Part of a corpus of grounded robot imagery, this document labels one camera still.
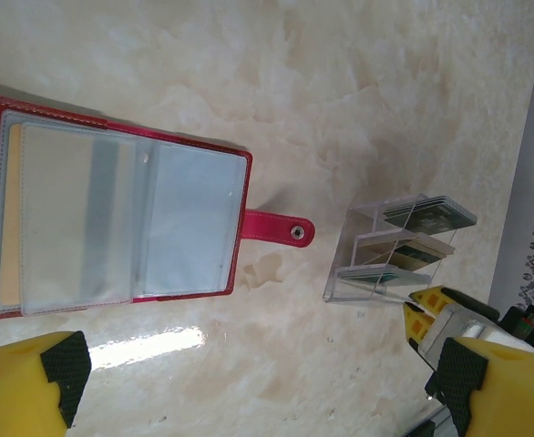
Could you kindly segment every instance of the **water stain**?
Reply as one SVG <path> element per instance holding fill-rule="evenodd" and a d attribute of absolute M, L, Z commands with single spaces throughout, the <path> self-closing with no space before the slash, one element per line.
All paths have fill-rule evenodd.
<path fill-rule="evenodd" d="M 403 339 L 398 339 L 398 342 L 391 346 L 391 353 L 393 353 L 394 355 L 398 355 L 403 351 L 403 348 L 405 347 L 404 338 L 405 337 L 403 337 Z"/>
<path fill-rule="evenodd" d="M 375 408 L 371 412 L 371 416 L 382 416 L 391 411 L 392 402 L 386 397 L 381 397 L 377 402 Z"/>
<path fill-rule="evenodd" d="M 267 282 L 283 282 L 279 278 L 277 272 L 282 266 L 282 255 L 279 253 L 272 253 L 265 255 L 254 264 L 242 268 L 244 272 L 244 281 L 250 289 L 258 289 L 261 285 Z"/>
<path fill-rule="evenodd" d="M 281 397 L 284 396 L 286 392 L 286 383 L 283 381 L 280 377 L 276 376 L 269 382 L 267 387 L 261 392 L 259 397 L 261 399 L 269 400 L 269 401 L 277 401 L 280 400 Z"/>
<path fill-rule="evenodd" d="M 245 53 L 241 58 L 238 73 L 241 75 L 241 80 L 245 81 L 250 86 L 259 86 L 261 79 L 259 76 L 259 59 L 252 53 Z"/>

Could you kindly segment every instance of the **clear acrylic holder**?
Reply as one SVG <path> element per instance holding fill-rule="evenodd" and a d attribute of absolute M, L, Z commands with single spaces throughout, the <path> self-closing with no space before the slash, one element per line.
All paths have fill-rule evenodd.
<path fill-rule="evenodd" d="M 416 271 L 389 264 L 400 242 L 414 237 L 415 233 L 406 230 L 406 226 L 415 205 L 426 199 L 426 195 L 419 194 L 350 208 L 342 227 L 323 299 L 326 302 L 348 305 L 402 304 L 410 301 L 408 295 L 411 292 L 428 288 L 442 260 Z M 385 211 L 400 206 L 403 206 L 403 215 L 406 215 L 404 225 L 400 227 L 386 222 Z M 431 237 L 439 240 L 437 244 L 443 244 L 445 255 L 450 255 L 453 251 L 448 252 L 447 248 L 450 248 L 448 245 L 455 233 L 452 230 Z M 367 253 L 363 248 L 373 242 L 390 242 L 392 248 L 382 256 Z M 372 279 L 376 279 L 355 281 L 350 280 L 351 274 L 360 278 L 363 274 L 370 274 Z"/>

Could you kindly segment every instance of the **metal snap button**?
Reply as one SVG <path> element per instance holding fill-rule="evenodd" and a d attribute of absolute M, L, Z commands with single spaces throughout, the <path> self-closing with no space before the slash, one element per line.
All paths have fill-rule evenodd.
<path fill-rule="evenodd" d="M 294 226 L 292 228 L 292 238 L 293 239 L 302 239 L 305 235 L 305 231 L 301 226 Z"/>

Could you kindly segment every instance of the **card slot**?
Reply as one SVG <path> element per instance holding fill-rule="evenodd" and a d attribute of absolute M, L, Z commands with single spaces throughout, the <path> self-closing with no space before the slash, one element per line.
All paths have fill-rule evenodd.
<path fill-rule="evenodd" d="M 4 239 L 4 231 L 6 226 L 12 228 L 10 223 L 5 224 L 5 221 L 12 222 L 15 221 L 19 223 L 19 206 L 12 208 L 10 205 L 7 206 L 8 214 L 5 214 L 6 203 L 9 204 L 13 200 L 6 199 L 6 190 L 8 183 L 12 184 L 18 192 L 19 197 L 19 162 L 15 166 L 10 166 L 10 160 L 19 161 L 19 143 L 20 143 L 20 133 L 15 133 L 15 136 L 18 137 L 17 141 L 14 144 L 11 144 L 13 136 L 10 133 L 14 125 L 21 126 L 25 122 L 34 122 L 38 124 L 43 124 L 46 126 L 64 126 L 75 129 L 84 129 L 95 130 L 93 127 L 80 127 L 79 125 L 74 125 L 66 121 L 55 120 L 52 118 L 35 116 L 27 113 L 17 112 L 12 109 L 6 109 L 2 112 L 0 118 L 0 314 L 15 310 L 20 310 L 20 290 L 19 283 L 14 285 L 13 279 L 4 279 L 2 277 L 5 275 L 6 263 L 10 264 L 15 262 L 19 257 L 17 255 L 7 255 L 8 260 L 3 260 L 6 255 L 3 255 L 4 251 L 8 253 L 16 250 L 19 251 L 19 236 L 16 235 L 19 233 L 19 225 L 16 224 L 17 230 L 7 229 L 8 236 L 6 241 Z M 15 153 L 11 153 L 10 149 L 14 147 L 16 149 Z M 8 270 L 19 270 L 19 267 L 10 265 Z"/>
<path fill-rule="evenodd" d="M 369 264 L 391 264 L 395 251 L 406 244 L 405 240 L 389 241 L 356 249 L 354 256 L 355 266 Z"/>
<path fill-rule="evenodd" d="M 144 294 L 226 290 L 238 229 L 246 159 L 157 141 L 157 173 Z"/>
<path fill-rule="evenodd" d="M 24 123 L 22 312 L 130 301 L 136 141 Z"/>

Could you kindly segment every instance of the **card wallet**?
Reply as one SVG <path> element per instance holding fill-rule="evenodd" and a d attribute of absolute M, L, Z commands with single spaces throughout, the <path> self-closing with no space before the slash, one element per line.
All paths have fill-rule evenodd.
<path fill-rule="evenodd" d="M 232 293 L 241 239 L 306 218 L 245 209 L 252 155 L 0 97 L 0 318 Z"/>

